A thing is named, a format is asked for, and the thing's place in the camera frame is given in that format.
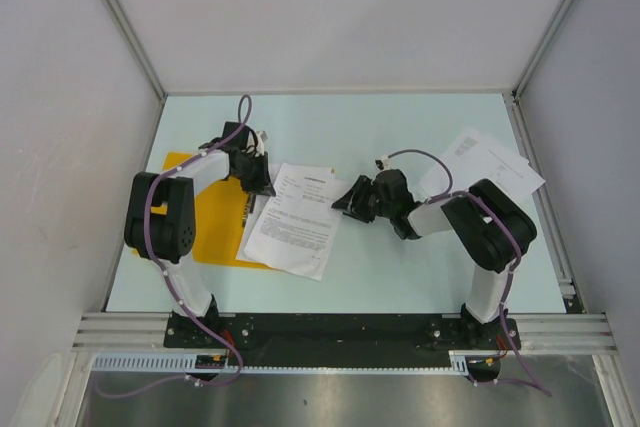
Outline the printed paper sheet top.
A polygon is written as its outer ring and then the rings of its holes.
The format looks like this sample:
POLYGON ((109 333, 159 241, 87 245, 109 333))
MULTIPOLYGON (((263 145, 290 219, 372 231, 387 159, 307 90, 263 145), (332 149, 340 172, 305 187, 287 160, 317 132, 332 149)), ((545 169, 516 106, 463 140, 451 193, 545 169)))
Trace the printed paper sheet top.
POLYGON ((272 216, 272 207, 273 202, 266 197, 256 198, 254 210, 249 214, 243 230, 236 259, 282 270, 281 242, 277 239, 279 218, 272 216))

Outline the orange plastic folder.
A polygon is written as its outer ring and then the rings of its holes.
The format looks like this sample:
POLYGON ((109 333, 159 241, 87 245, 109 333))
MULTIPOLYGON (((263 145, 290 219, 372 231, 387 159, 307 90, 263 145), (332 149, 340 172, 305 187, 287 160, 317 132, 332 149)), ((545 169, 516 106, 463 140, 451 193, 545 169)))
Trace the orange plastic folder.
MULTIPOLYGON (((165 167, 168 168, 184 154, 171 153, 168 155, 165 167)), ((270 172, 274 185, 275 175, 270 172)), ((234 267, 252 267, 259 269, 273 269, 251 261, 237 260, 236 254, 240 247, 243 234, 241 211, 241 225, 236 231, 230 227, 224 227, 220 221, 208 222, 201 214, 197 216, 196 243, 192 249, 195 262, 201 264, 224 265, 234 267)))

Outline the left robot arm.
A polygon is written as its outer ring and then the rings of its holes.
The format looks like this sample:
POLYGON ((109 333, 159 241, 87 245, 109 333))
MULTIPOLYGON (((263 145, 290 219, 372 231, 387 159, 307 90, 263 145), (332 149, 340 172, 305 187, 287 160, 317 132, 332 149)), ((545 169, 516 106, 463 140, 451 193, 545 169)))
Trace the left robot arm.
POLYGON ((160 173, 139 172, 132 182, 125 244, 159 268, 174 312, 189 318, 187 336, 202 347, 219 339, 221 323, 192 254, 197 216, 236 231, 248 201, 276 194, 266 140, 264 131, 228 121, 223 134, 197 153, 180 156, 160 173))

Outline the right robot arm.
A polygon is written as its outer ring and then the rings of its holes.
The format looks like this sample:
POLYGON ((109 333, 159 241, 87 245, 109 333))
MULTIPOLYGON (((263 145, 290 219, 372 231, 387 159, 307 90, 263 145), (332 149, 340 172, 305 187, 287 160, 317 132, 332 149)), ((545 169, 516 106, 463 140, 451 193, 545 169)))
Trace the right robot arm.
POLYGON ((484 348, 499 330, 508 329, 506 304, 514 271, 537 229, 494 182, 481 179, 465 191, 419 202, 404 173, 387 169, 373 179, 359 176, 332 208, 363 223, 384 218, 402 240, 454 232, 475 264, 471 290, 461 307, 460 337, 473 348, 484 348))

